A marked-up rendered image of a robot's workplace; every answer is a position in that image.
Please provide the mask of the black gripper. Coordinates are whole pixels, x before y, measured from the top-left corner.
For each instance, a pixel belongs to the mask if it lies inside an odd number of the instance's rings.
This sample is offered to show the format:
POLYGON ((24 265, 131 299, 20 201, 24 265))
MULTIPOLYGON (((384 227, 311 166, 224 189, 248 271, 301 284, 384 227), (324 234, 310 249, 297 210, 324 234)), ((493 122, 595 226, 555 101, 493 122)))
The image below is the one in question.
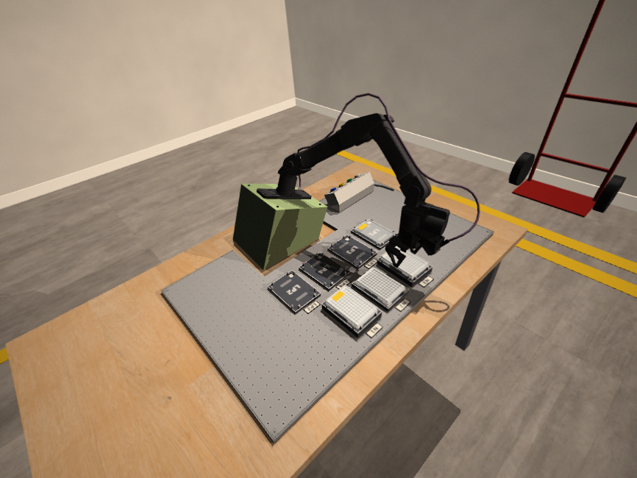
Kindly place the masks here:
POLYGON ((408 249, 410 249, 410 252, 416 254, 418 252, 418 250, 422 247, 419 244, 419 242, 417 244, 415 244, 414 246, 412 246, 411 248, 402 243, 402 231, 403 231, 403 229, 416 230, 418 228, 419 228, 419 226, 414 228, 414 229, 408 229, 408 228, 403 227, 400 224, 399 225, 399 233, 389 239, 389 244, 385 246, 385 250, 388 253, 389 257, 391 258, 391 261, 392 261, 394 267, 398 268, 400 266, 400 264, 402 263, 402 261, 406 258, 406 256, 403 253, 401 253, 400 250, 402 252, 406 252, 408 249), (400 250, 395 248, 396 246, 398 246, 400 248, 400 250), (413 249, 415 249, 415 250, 413 250, 413 249), (394 255, 398 259, 397 263, 395 262, 394 255))

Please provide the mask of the white control panel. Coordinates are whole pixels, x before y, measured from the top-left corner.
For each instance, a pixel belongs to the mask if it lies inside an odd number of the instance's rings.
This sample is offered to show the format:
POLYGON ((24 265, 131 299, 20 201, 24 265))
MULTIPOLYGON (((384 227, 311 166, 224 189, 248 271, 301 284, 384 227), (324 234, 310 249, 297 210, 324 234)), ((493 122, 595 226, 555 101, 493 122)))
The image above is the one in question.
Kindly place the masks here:
POLYGON ((325 205, 340 212, 374 191, 374 186, 394 190, 384 185, 374 184, 370 172, 357 174, 354 178, 348 179, 347 182, 341 183, 339 187, 333 188, 329 193, 324 194, 327 200, 325 205))

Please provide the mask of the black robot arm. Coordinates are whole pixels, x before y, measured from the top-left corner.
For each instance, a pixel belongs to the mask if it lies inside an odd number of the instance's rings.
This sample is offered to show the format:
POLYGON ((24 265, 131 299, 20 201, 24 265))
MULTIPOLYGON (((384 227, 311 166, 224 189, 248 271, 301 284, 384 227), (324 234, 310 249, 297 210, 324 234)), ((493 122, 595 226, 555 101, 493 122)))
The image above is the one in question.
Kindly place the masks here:
POLYGON ((257 193, 264 199, 311 199, 312 196, 304 190, 295 190, 297 176, 312 170, 317 163, 340 151, 359 146, 372 139, 392 167, 400 184, 399 188, 405 196, 400 224, 408 229, 419 226, 416 230, 403 229, 402 243, 411 248, 419 242, 428 256, 436 254, 444 242, 445 237, 442 235, 446 229, 450 211, 425 202, 431 194, 431 185, 411 160, 388 121, 387 115, 374 113, 348 120, 341 129, 328 138, 309 149, 286 157, 278 170, 280 178, 277 188, 258 188, 257 193))

